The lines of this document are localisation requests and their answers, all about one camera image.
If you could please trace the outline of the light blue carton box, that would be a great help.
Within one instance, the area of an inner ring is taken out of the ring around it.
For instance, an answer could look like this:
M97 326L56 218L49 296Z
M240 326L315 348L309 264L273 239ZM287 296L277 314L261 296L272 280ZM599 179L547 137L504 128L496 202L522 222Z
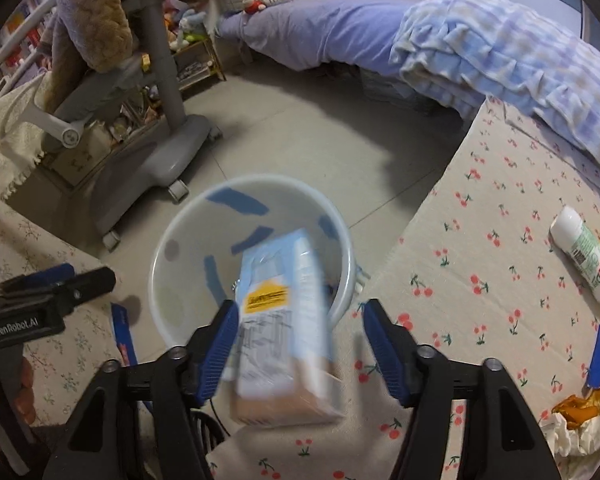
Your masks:
M295 230L249 248L236 299L236 422L279 427L340 419L326 283L308 233Z

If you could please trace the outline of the white paper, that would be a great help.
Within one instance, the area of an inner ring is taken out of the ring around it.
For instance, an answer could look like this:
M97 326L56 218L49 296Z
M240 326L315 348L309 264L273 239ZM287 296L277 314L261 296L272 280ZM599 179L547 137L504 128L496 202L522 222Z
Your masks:
M564 416L550 414L540 422L540 428L555 460L600 455L600 415L577 429L568 429Z

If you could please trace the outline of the white plastic trash bin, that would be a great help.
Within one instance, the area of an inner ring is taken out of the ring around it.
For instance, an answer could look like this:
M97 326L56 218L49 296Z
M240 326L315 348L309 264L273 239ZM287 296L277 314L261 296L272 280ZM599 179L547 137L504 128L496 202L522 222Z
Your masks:
M250 174L189 200L159 240L148 300L166 346L186 344L224 300L233 298L247 249L298 229L306 230L320 259L330 320L338 323L358 278L346 222L312 186L281 174Z

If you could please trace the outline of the blue flat box on floor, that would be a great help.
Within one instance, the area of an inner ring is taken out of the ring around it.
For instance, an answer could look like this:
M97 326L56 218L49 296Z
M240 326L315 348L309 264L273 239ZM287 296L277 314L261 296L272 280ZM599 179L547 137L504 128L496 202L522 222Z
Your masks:
M114 332L114 342L120 353L124 366L138 364L134 349L128 310L121 304L111 305L111 324Z

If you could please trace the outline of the orange snack wrapper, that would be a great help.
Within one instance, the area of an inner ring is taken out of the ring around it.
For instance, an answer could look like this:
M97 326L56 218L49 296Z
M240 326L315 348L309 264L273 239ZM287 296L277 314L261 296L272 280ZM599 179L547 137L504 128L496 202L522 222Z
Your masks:
M600 388L592 389L584 398L568 396L552 408L552 413L562 415L569 430L580 428L587 420L600 416Z

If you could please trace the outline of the cherry print bed sheet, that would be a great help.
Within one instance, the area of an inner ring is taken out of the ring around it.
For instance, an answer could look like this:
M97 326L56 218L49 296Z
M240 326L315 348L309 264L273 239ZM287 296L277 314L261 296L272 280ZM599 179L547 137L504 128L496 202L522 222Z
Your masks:
M582 388L600 322L585 280L550 240L567 206L600 236L600 167L538 120L487 99L363 295L451 360L501 360L542 419ZM334 346L341 422L239 430L209 455L215 478L390 476L411 415L388 395L360 307L339 322Z

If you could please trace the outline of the white green plastic bottle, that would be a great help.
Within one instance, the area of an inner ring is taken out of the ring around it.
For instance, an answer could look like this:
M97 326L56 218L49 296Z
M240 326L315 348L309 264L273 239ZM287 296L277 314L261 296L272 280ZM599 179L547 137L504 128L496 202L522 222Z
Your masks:
M600 241L580 214L570 206L563 206L550 225L550 237L571 259L600 304Z

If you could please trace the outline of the white bookshelf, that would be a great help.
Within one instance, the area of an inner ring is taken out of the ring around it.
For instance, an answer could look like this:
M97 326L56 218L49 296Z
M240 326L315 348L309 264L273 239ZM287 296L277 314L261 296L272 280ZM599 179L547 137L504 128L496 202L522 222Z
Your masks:
M55 0L22 0L0 29L0 96L45 72L36 54Z

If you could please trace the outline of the wooden toy shelf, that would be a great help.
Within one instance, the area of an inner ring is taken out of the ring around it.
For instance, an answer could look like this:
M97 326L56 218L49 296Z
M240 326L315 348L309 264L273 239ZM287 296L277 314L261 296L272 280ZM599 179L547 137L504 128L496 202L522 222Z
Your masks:
M181 91L209 78L226 81L215 47L219 14L213 3L163 0L163 21Z

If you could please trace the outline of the red white plush toy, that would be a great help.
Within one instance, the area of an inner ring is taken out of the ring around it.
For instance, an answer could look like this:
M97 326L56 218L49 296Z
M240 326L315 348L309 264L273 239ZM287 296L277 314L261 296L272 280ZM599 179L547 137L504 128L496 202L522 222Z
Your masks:
M271 6L289 2L291 0L242 0L242 12L248 15L257 14Z

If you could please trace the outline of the purple bed sheet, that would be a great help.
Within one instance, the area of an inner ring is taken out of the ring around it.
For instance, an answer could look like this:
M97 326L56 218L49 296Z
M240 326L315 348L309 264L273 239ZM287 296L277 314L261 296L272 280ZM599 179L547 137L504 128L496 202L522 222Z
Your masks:
M218 34L297 72L338 62L396 79L390 52L404 15L421 1L292 0L223 18Z

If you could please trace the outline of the blue plaid ruffled quilt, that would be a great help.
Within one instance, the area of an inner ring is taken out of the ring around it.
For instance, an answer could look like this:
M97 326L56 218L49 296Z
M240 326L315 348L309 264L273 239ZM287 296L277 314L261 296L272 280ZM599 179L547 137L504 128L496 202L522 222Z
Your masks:
M400 79L467 116L488 96L545 122L600 164L600 51L509 0L422 0L390 52Z

